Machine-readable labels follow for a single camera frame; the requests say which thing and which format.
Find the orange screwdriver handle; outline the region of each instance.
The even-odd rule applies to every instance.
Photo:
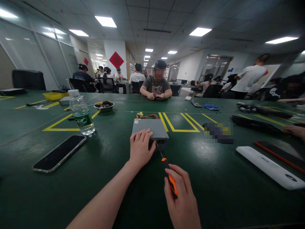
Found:
[[[170,169],[170,167],[168,165],[168,161],[166,160],[166,158],[162,158],[161,161],[163,162],[166,169]],[[167,176],[168,176],[169,184],[171,185],[173,193],[176,195],[176,197],[178,197],[176,181],[174,180],[174,178],[171,175],[167,175]]]

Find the white pillar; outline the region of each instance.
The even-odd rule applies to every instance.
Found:
[[[121,73],[127,77],[127,65],[126,65],[126,47],[125,41],[113,41],[104,40],[105,53],[107,58],[107,67],[111,69],[111,75],[117,73],[116,67],[109,61],[112,55],[117,52],[117,54],[123,59],[123,63],[120,66]]]

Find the bottle label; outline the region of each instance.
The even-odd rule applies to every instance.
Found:
[[[92,123],[90,113],[84,116],[74,117],[79,127],[88,126]]]

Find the small bowl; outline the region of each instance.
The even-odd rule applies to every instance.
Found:
[[[111,102],[111,103],[112,103],[112,105],[110,105],[110,106],[107,107],[107,108],[99,108],[99,107],[97,107],[97,103],[94,104],[94,107],[95,107],[96,109],[100,110],[101,112],[109,112],[109,111],[112,111],[112,108],[113,108],[113,106],[114,106],[114,103],[113,103],[113,102]]]

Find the bottle cap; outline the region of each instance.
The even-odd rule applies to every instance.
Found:
[[[78,90],[69,90],[68,91],[70,96],[77,96],[79,95],[79,91]]]

